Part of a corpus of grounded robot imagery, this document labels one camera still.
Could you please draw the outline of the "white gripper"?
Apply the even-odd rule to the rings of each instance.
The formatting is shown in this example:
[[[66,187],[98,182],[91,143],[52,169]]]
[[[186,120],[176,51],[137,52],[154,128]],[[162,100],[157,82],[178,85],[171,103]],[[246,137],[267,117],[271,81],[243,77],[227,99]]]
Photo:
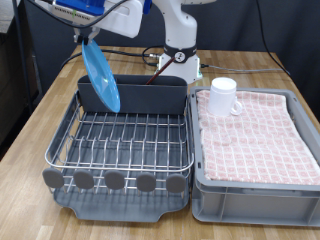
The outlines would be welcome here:
[[[144,0],[35,0],[58,19],[69,22],[74,29],[74,42],[91,44],[100,29],[126,37],[138,35]],[[93,27],[84,38],[78,28]]]

